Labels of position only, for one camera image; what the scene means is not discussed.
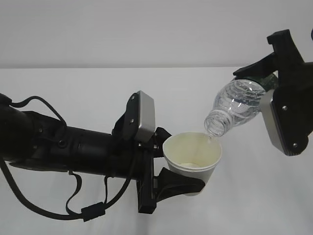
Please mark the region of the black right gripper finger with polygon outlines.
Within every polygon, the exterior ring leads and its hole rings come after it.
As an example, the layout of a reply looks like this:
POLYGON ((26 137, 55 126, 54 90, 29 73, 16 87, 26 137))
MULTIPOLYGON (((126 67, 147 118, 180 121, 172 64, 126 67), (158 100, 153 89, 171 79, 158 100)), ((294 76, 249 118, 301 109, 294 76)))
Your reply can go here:
POLYGON ((256 80, 264 79, 277 71, 276 54, 273 52, 260 61, 242 67, 233 72, 235 80, 256 80))

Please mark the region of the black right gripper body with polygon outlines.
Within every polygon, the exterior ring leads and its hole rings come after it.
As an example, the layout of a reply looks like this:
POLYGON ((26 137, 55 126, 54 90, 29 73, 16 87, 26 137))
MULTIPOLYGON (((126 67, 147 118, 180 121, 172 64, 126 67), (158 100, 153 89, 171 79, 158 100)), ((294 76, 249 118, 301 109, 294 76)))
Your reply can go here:
POLYGON ((274 98, 312 98, 313 63, 304 61, 288 29, 267 36, 273 52, 269 55, 266 75, 278 72, 274 98))

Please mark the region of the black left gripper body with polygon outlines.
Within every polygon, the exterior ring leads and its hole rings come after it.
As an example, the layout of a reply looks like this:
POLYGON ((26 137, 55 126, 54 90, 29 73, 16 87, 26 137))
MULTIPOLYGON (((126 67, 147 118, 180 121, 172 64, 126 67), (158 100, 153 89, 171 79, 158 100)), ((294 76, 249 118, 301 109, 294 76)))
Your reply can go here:
POLYGON ((156 137, 147 143, 140 143, 138 166, 139 178, 136 181, 138 212, 153 213, 157 207, 154 176, 154 156, 158 150, 156 137))

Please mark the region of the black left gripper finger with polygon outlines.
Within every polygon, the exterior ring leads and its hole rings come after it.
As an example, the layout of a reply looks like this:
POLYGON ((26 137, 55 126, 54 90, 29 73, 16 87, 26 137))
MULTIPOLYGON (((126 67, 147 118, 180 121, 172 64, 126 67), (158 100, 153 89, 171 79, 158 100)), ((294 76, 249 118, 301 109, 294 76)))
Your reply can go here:
POLYGON ((183 176, 164 167, 158 176, 154 176, 156 202, 178 195, 199 193, 204 187, 205 182, 201 179, 183 176))
POLYGON ((157 127, 151 137, 154 158, 163 158, 163 144, 172 135, 162 127, 157 127))

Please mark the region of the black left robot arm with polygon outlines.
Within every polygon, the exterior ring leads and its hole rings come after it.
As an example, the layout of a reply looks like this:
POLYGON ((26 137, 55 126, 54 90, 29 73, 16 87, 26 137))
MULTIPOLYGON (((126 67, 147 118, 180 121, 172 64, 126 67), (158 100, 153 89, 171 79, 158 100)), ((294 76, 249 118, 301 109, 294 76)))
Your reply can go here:
POLYGON ((154 175, 154 159, 163 157, 162 144, 170 134, 156 127, 154 100, 143 91, 130 96, 111 133, 69 127, 59 114, 49 117, 23 111, 22 107, 32 100, 33 96, 15 103, 5 95, 0 97, 0 168, 16 198, 29 210, 56 220, 89 221, 103 216, 135 180, 138 212, 151 214, 159 201, 204 188, 203 180, 166 168, 154 175), (67 210, 66 214, 57 214, 25 198, 10 166, 67 172, 76 178, 76 191, 82 186, 81 173, 123 178, 125 182, 111 200, 84 207, 79 213, 67 210))

